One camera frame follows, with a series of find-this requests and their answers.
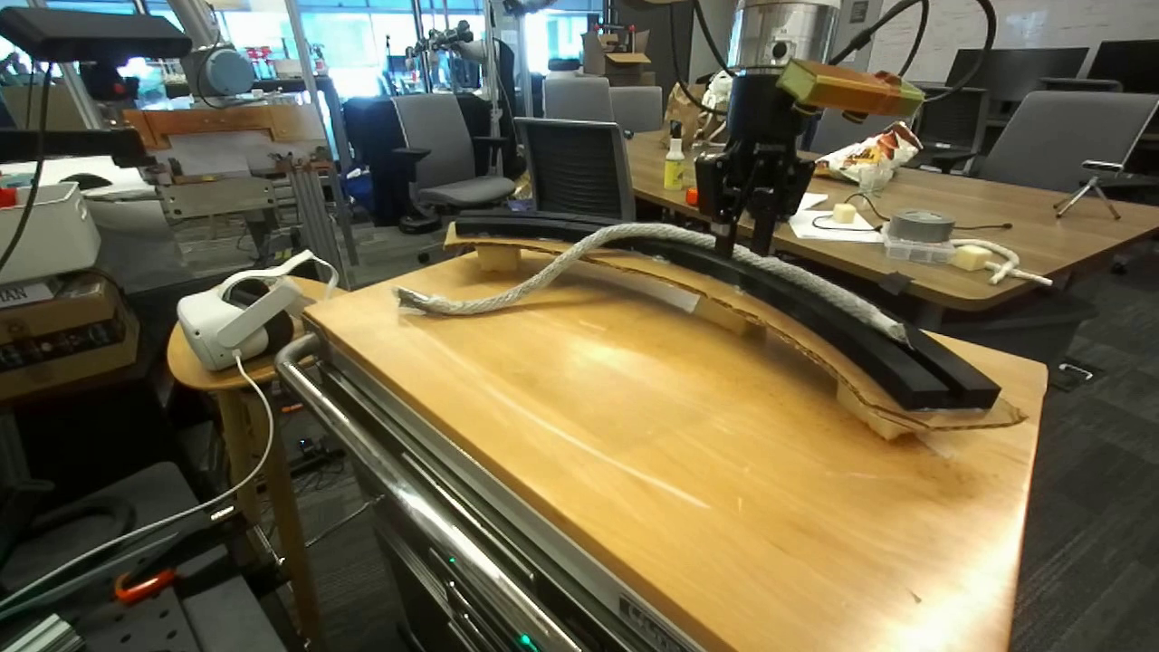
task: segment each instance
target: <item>white machine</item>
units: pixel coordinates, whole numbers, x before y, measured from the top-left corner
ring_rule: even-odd
[[[248,268],[225,284],[178,301],[178,321],[207,371],[230,371],[238,360],[268,354],[292,336],[292,319],[308,297],[291,273],[300,265],[326,268],[326,287],[337,287],[337,268],[311,251],[274,265]]]

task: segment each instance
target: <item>floor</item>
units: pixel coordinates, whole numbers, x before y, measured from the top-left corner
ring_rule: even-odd
[[[359,226],[356,287],[416,268],[436,237]],[[1128,274],[1092,273],[1072,294],[1098,308],[1069,360],[1098,371],[1092,385],[1057,377],[1046,396],[1035,494],[1018,588],[1018,652],[1092,652],[1159,644],[1159,257]],[[308,417],[306,442],[326,442]],[[326,648],[396,648],[397,599],[370,541],[366,500],[348,466],[296,479],[321,593]]]

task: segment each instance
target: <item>computer monitor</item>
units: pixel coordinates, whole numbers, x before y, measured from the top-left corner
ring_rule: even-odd
[[[956,52],[944,82],[965,79],[982,52]],[[1086,63],[1086,46],[1012,46],[988,52],[979,73],[967,79],[970,87],[987,87],[993,110],[1018,104],[1030,89],[1043,87],[1046,75],[1080,75]]]
[[[1159,93],[1159,41],[1100,41],[1086,75],[1119,79],[1134,93]]]

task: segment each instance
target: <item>white container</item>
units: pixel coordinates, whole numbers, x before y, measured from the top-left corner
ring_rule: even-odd
[[[0,207],[0,251],[15,238],[29,187],[18,187],[15,207]],[[15,245],[12,261],[0,268],[0,284],[51,279],[80,268],[94,268],[103,255],[103,233],[90,222],[84,196],[73,181],[41,185],[38,207]]]

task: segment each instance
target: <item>plastic bin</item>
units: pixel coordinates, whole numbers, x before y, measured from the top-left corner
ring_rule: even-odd
[[[15,238],[29,187],[18,187],[15,207],[0,207],[0,251]],[[73,181],[41,185],[38,207],[15,245],[12,261],[0,268],[0,284],[51,279],[80,268],[94,268],[103,255],[103,233],[90,222],[84,196]]]

